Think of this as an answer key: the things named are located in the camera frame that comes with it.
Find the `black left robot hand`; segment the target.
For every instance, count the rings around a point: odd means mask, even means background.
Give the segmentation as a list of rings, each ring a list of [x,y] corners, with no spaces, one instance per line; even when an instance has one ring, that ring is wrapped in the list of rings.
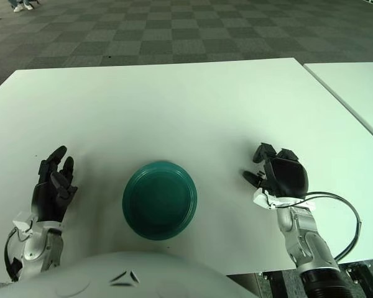
[[[31,211],[39,222],[62,222],[78,188],[72,185],[74,159],[66,158],[63,168],[58,166],[67,152],[62,145],[40,163],[38,183],[34,187]]]

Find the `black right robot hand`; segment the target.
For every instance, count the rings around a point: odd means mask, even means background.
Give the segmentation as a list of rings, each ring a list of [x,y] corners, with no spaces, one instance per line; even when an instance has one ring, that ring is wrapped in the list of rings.
[[[242,172],[243,178],[255,188],[261,188],[275,197],[305,198],[308,175],[293,151],[283,148],[276,152],[272,145],[261,143],[252,161],[264,164],[259,173]]]

